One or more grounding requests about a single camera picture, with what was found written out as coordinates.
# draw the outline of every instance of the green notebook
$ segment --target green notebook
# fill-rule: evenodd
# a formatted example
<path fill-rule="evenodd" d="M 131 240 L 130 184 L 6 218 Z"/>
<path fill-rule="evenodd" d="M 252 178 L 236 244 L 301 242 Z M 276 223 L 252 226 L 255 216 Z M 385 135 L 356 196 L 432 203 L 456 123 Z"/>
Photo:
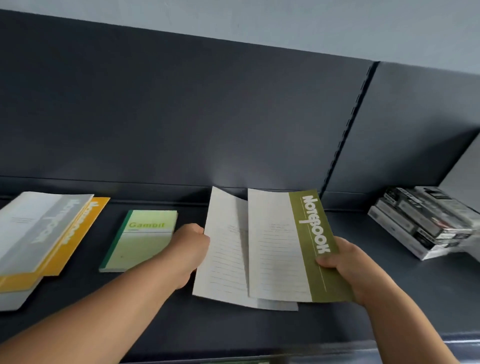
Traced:
<path fill-rule="evenodd" d="M 100 265 L 100 272 L 124 272 L 161 252 L 170 242 L 178 213 L 130 210 Z"/>

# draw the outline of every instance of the hand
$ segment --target hand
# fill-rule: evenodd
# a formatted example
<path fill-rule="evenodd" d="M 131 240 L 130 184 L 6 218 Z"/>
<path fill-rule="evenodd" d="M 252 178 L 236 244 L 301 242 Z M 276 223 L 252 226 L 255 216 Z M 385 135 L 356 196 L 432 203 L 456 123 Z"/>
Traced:
<path fill-rule="evenodd" d="M 317 263 L 325 268 L 336 268 L 352 286 L 355 301 L 362 306 L 377 292 L 397 287 L 393 279 L 363 250 L 343 238 L 335 237 L 338 254 L 323 254 Z"/>
<path fill-rule="evenodd" d="M 159 256 L 178 271 L 178 288 L 187 284 L 190 274 L 203 262 L 209 244 L 210 238 L 204 235 L 204 229 L 197 224 L 183 225 L 173 234 L 170 243 Z"/>

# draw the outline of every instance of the dark gray shelf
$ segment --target dark gray shelf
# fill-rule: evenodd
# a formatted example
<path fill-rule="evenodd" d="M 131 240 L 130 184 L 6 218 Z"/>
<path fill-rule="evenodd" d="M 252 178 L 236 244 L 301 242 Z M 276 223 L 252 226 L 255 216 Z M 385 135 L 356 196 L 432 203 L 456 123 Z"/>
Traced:
<path fill-rule="evenodd" d="M 99 273 L 98 266 L 130 209 L 176 209 L 178 226 L 204 225 L 207 213 L 205 205 L 109 203 L 62 274 L 44 278 L 19 311 L 0 314 L 0 341 L 117 276 Z M 444 338 L 480 337 L 480 263 L 464 253 L 421 262 L 367 215 L 327 215 L 334 233 L 356 243 L 378 262 Z M 354 303 L 301 304 L 297 313 L 270 312 L 194 297 L 192 284 L 191 279 L 167 300 L 124 361 L 270 355 L 373 339 L 366 312 Z"/>

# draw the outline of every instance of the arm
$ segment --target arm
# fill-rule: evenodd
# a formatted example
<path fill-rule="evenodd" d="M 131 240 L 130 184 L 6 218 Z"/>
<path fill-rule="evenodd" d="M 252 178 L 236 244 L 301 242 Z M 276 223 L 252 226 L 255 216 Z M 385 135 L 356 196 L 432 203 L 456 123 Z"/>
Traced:
<path fill-rule="evenodd" d="M 336 242 L 340 253 L 317 262 L 337 268 L 350 283 L 357 303 L 367 310 L 385 364 L 458 363 L 420 308 L 378 264 L 345 239 L 336 237 Z"/>
<path fill-rule="evenodd" d="M 210 239 L 184 225 L 163 252 L 0 346 L 0 363 L 114 364 L 183 287 Z"/>

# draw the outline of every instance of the yellow notebook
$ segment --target yellow notebook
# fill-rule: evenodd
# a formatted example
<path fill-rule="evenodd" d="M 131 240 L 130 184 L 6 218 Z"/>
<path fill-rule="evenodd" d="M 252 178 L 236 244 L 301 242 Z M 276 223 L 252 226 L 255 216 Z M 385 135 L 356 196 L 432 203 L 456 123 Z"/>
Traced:
<path fill-rule="evenodd" d="M 30 289 L 39 277 L 59 275 L 109 199 L 109 197 L 92 198 L 38 269 L 33 273 L 0 277 L 0 292 L 25 291 Z"/>

